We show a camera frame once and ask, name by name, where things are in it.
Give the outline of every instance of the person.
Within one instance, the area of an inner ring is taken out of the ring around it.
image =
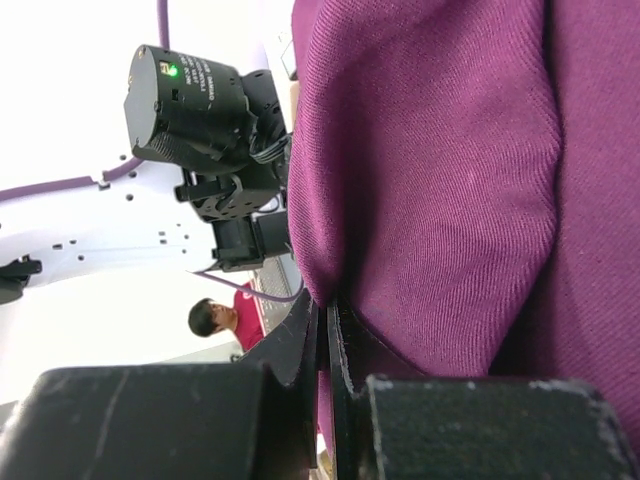
[[[199,337],[231,330],[245,352],[264,337],[253,297],[241,291],[237,291],[234,296],[233,308],[216,303],[210,298],[198,301],[189,311],[189,328]]]

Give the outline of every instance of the cable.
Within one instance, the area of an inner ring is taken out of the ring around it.
[[[158,15],[160,46],[162,48],[169,49],[169,8],[167,0],[157,0],[156,10]],[[119,167],[103,171],[102,180],[105,182],[118,180],[138,168],[141,164],[142,160],[133,157]],[[65,178],[63,180],[54,180],[51,182],[35,183],[33,185],[9,188],[7,190],[0,190],[0,203],[7,202],[9,200],[16,200],[18,198],[30,197],[32,195],[40,195],[43,193],[91,187],[93,185],[99,185],[100,183],[101,182],[96,182],[90,176],[86,175],[83,177]]]
[[[206,278],[207,280],[213,280],[214,282],[221,283],[222,285],[226,285],[227,287],[235,288],[236,290],[251,295],[253,297],[261,298],[262,300],[267,300],[269,302],[278,302],[278,303],[289,303],[293,302],[296,298],[300,296],[302,290],[304,290],[304,280],[300,280],[300,286],[296,293],[289,297],[277,297],[275,295],[269,295],[268,293],[258,292],[249,287],[245,287],[244,285],[239,285],[234,282],[230,282],[229,280],[225,280],[224,278],[214,277],[213,275],[207,275],[206,272],[195,272],[194,275],[202,278]]]
[[[169,42],[169,6],[167,0],[157,0],[156,2],[156,11],[158,16],[158,32],[160,36],[160,46],[164,49],[169,50],[170,42]],[[263,154],[272,154],[271,149],[267,149],[264,152],[260,152],[258,155]],[[129,172],[135,170],[142,164],[142,160],[136,157],[129,159],[126,163],[123,163],[119,167],[113,168],[111,170],[105,170],[102,172],[102,180],[104,182],[113,182],[118,180],[119,178],[124,177]],[[9,200],[16,200],[18,198],[30,197],[32,195],[40,195],[43,193],[53,193],[60,192],[63,190],[72,190],[76,188],[90,187],[93,185],[98,185],[100,182],[94,181],[90,176],[86,175],[83,177],[74,177],[74,178],[65,178],[63,180],[54,180],[51,182],[43,182],[43,183],[35,183],[32,185],[24,185],[22,187],[9,188],[7,190],[0,190],[0,203],[7,202]],[[199,277],[206,278],[208,280],[213,280],[215,282],[221,283],[223,285],[227,285],[228,287],[235,288],[241,292],[247,293],[254,297],[261,298],[263,300],[268,300],[271,302],[281,302],[281,303],[289,303],[293,302],[302,290],[304,289],[304,282],[300,282],[300,287],[298,291],[290,296],[290,297],[276,297],[274,295],[269,295],[262,292],[257,292],[252,290],[251,288],[244,287],[242,285],[238,285],[236,283],[230,282],[228,280],[224,280],[219,277],[214,277],[211,275],[207,275],[204,272],[195,273]]]

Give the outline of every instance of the purple fabric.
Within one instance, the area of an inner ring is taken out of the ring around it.
[[[637,0],[297,0],[314,299],[428,374],[590,381],[640,451],[639,31]]]

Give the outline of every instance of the black plastic part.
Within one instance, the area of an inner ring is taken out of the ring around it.
[[[0,437],[0,480],[307,480],[318,323],[305,292],[233,364],[48,372]]]
[[[44,374],[0,437],[0,480],[306,480],[326,342],[338,480],[640,478],[588,385],[428,379],[305,291],[233,364]]]
[[[141,45],[129,73],[125,115],[133,154],[192,171],[246,166],[248,102],[228,65]]]
[[[366,478],[638,477],[613,410],[581,382],[370,377],[363,407]]]
[[[343,298],[334,300],[328,309],[327,332],[334,468],[337,478],[355,479],[362,445],[358,432],[363,427],[354,402],[367,376],[376,372],[395,378],[421,378],[422,374],[364,328]]]
[[[271,165],[248,165],[226,176],[193,176],[183,171],[184,183],[175,189],[179,202],[191,202],[205,222],[230,220],[258,212],[280,193],[280,180]]]
[[[287,213],[284,211],[212,224],[216,249],[213,269],[224,272],[255,270],[265,258],[290,252]]]
[[[0,305],[15,302],[22,298],[24,287],[19,280],[0,278]]]
[[[255,219],[255,223],[265,258],[290,253],[291,240],[287,212],[259,216]]]
[[[29,257],[0,267],[0,305],[20,299],[31,275],[41,272],[42,262]]]

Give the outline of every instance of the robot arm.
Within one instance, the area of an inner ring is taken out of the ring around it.
[[[0,304],[105,269],[251,270],[289,251],[289,136],[271,73],[141,46],[129,85],[131,147],[148,161],[119,181],[4,202]]]

